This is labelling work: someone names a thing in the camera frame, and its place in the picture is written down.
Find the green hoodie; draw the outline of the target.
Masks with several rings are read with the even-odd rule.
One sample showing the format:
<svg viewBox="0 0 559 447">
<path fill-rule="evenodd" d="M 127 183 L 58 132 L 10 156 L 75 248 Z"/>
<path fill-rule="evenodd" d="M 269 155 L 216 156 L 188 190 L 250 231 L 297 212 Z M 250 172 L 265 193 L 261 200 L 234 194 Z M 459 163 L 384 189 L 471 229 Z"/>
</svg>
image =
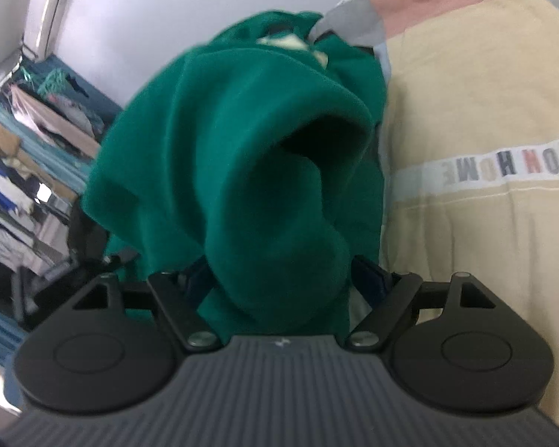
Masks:
<svg viewBox="0 0 559 447">
<path fill-rule="evenodd" d="M 382 67 L 366 44 L 270 11 L 179 56 L 117 117 L 82 208 L 139 260 L 211 276 L 187 295 L 223 339 L 344 336 L 350 265 L 379 255 Z"/>
</svg>

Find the hanging clothes rack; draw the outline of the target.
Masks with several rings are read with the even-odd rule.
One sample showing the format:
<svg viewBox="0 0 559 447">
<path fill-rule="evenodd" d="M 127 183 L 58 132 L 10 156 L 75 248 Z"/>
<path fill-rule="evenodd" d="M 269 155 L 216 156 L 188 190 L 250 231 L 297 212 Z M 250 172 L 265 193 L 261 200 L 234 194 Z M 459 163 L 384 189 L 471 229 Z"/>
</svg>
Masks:
<svg viewBox="0 0 559 447">
<path fill-rule="evenodd" d="M 41 96 L 45 75 L 68 73 L 67 89 Z M 121 108 L 56 57 L 20 58 L 0 87 L 0 320 L 14 322 L 11 285 L 19 269 L 39 276 L 68 255 L 70 209 L 88 180 L 94 158 Z M 20 342 L 20 331 L 0 332 L 0 364 Z"/>
</svg>

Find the patchwork bed quilt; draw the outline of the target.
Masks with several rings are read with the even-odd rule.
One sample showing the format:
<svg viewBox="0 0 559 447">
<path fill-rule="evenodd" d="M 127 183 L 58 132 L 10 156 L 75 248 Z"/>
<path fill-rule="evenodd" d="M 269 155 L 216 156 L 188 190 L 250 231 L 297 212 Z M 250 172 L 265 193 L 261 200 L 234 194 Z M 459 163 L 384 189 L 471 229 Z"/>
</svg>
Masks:
<svg viewBox="0 0 559 447">
<path fill-rule="evenodd" d="M 559 0 L 346 0 L 313 27 L 388 84 L 380 261 L 470 272 L 549 343 L 559 424 Z"/>
</svg>

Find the green clip hanger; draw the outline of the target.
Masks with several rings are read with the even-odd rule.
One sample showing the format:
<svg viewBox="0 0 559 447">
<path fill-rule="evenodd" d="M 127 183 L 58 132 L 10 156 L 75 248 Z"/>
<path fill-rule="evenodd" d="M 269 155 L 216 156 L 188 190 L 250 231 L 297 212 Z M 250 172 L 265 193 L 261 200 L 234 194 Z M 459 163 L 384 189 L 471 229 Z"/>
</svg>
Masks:
<svg viewBox="0 0 559 447">
<path fill-rule="evenodd" d="M 61 94 L 67 89 L 68 73 L 60 68 L 49 71 L 41 81 L 37 93 L 41 96 Z"/>
</svg>

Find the white air conditioner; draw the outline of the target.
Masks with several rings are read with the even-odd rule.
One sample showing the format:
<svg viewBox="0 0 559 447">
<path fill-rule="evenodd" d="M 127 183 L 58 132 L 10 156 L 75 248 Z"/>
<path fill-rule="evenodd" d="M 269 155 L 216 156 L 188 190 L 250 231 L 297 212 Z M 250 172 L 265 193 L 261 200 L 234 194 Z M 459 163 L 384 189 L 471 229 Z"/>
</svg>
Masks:
<svg viewBox="0 0 559 447">
<path fill-rule="evenodd" d="M 23 53 L 30 61 L 45 61 L 54 53 L 69 0 L 30 0 Z"/>
</svg>

